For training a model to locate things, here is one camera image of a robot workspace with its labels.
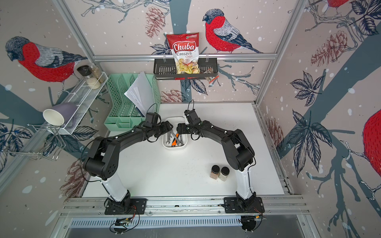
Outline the white spice jar black lid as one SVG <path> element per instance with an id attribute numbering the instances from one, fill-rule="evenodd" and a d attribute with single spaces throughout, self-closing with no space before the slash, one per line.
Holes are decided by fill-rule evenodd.
<path id="1" fill-rule="evenodd" d="M 222 181 L 226 181 L 228 176 L 230 174 L 230 170 L 228 167 L 223 167 L 221 170 L 220 170 L 220 174 L 219 174 L 219 179 L 222 180 Z"/>

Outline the clear glass spice jar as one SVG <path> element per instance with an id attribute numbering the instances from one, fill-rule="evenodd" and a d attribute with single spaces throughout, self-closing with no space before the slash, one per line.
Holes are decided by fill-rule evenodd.
<path id="1" fill-rule="evenodd" d="M 89 67 L 91 69 L 92 75 L 96 77 L 100 83 L 103 83 L 105 80 L 105 77 L 102 75 L 103 74 L 102 70 L 93 63 Z"/>

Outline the brown spice jar black lid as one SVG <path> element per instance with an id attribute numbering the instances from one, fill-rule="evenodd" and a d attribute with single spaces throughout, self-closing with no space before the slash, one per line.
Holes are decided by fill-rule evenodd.
<path id="1" fill-rule="evenodd" d="M 220 175 L 220 167 L 218 165 L 213 165 L 211 167 L 210 177 L 212 179 L 218 179 L 219 175 Z"/>

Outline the purple white cup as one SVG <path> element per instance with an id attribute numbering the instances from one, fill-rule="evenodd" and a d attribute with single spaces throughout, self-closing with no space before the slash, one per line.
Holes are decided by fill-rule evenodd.
<path id="1" fill-rule="evenodd" d="M 44 110 L 43 118 L 47 123 L 60 127 L 70 121 L 76 110 L 77 106 L 74 103 L 62 103 Z"/>

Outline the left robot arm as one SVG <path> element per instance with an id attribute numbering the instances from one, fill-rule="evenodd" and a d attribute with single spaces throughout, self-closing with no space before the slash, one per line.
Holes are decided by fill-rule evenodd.
<path id="1" fill-rule="evenodd" d="M 93 141 L 84 161 L 84 170 L 91 176 L 101 179 L 102 185 L 109 193 L 109 200 L 112 204 L 130 208 L 130 192 L 124 187 L 117 175 L 120 152 L 136 143 L 146 141 L 152 136 L 159 138 L 172 129 L 173 126 L 168 121 L 160 123 L 142 122 L 132 130 L 118 136 L 98 137 Z"/>

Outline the red Chuba chips bag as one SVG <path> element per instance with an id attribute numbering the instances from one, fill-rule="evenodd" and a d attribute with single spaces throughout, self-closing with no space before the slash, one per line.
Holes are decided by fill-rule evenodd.
<path id="1" fill-rule="evenodd" d="M 167 35 L 177 74 L 198 74 L 199 33 Z"/>

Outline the white plastic storage box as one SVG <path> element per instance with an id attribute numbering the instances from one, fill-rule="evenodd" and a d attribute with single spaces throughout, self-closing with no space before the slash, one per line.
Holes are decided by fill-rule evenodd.
<path id="1" fill-rule="evenodd" d="M 172 126 L 172 130 L 163 135 L 162 145 L 168 150 L 181 150 L 184 149 L 188 143 L 188 137 L 186 134 L 179 134 L 177 126 L 179 124 L 186 124 L 185 117 L 169 117 L 164 121 L 168 121 Z"/>

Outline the white paper sheets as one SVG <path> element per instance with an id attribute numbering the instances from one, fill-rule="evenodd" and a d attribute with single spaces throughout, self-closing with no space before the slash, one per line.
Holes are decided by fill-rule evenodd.
<path id="1" fill-rule="evenodd" d="M 124 95 L 135 104 L 143 116 L 146 116 L 150 107 L 155 103 L 153 88 L 143 71 L 137 76 Z"/>

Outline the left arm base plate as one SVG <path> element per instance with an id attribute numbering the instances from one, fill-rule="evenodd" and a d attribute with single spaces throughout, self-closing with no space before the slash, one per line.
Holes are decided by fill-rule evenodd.
<path id="1" fill-rule="evenodd" d="M 105 215 L 143 215 L 147 204 L 146 198 L 127 198 L 122 202 L 116 202 L 107 198 L 105 206 Z"/>

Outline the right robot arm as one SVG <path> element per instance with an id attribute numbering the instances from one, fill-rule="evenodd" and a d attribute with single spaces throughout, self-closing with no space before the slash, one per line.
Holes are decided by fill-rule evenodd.
<path id="1" fill-rule="evenodd" d="M 228 164 L 236 171 L 237 197 L 248 200 L 256 195 L 251 186 L 249 172 L 249 169 L 257 164 L 255 152 L 241 130 L 225 130 L 209 121 L 202 121 L 195 124 L 178 124 L 177 131 L 178 134 L 197 135 L 221 144 Z"/>

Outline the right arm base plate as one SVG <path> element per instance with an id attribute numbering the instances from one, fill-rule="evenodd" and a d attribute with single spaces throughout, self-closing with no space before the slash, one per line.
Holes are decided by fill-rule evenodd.
<path id="1" fill-rule="evenodd" d="M 264 204 L 261 197 L 252 195 L 248 199 L 238 197 L 225 197 L 221 206 L 226 213 L 265 213 Z"/>

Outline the green plastic file organizer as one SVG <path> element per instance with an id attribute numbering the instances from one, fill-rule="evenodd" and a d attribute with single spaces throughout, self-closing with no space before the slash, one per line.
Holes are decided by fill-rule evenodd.
<path id="1" fill-rule="evenodd" d="M 109 75 L 107 87 L 113 107 L 104 125 L 110 132 L 129 131 L 145 120 L 136 109 L 135 104 L 124 95 L 137 77 L 137 73 L 112 73 Z"/>

